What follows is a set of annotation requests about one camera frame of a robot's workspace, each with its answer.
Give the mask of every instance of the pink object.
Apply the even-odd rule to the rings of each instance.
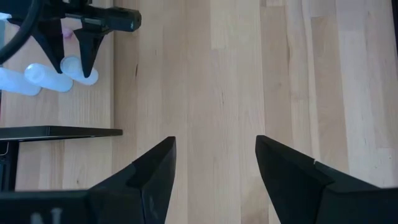
[[[73,31],[70,28],[62,27],[62,34],[64,39],[70,39],[73,35]]]

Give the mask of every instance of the white container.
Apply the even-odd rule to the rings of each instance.
[[[71,79],[80,82],[83,85],[94,85],[98,81],[98,71],[93,68],[88,78],[85,78],[81,67],[80,58],[68,56],[61,61],[61,71]]]
[[[0,89],[23,95],[37,95],[41,87],[26,81],[24,74],[6,68],[0,68]]]
[[[59,92],[69,91],[73,85],[73,80],[66,75],[58,74],[54,69],[39,63],[33,63],[25,69],[25,78],[35,85]]]

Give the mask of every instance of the plastic tube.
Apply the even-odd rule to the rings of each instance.
[[[69,91],[73,85],[73,80],[66,75],[58,74],[54,69],[39,63],[26,68],[25,78],[35,85],[59,92]]]
[[[20,93],[23,95],[37,95],[41,87],[33,85],[25,80],[24,75],[6,68],[0,68],[0,89]]]
[[[65,57],[60,66],[64,74],[83,85],[94,85],[98,81],[98,71],[95,68],[92,69],[90,76],[85,78],[80,58],[76,56]]]

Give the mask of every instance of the metal stand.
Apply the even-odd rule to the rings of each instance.
[[[0,128],[0,192],[15,190],[20,142],[120,136],[122,134],[123,131],[118,129],[64,126]]]

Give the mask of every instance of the wood grain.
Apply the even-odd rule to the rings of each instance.
[[[167,223],[278,223],[254,154],[258,134],[372,184],[398,185],[390,0],[115,5],[140,10],[143,21],[133,34],[115,33],[114,61],[108,44],[100,55],[97,66],[109,74],[114,62],[114,83],[103,77],[62,96],[7,93],[1,122],[107,127],[114,115],[124,136],[23,144],[20,189],[89,187],[176,136]],[[44,58],[34,42],[21,51],[9,62],[14,69],[33,54]]]

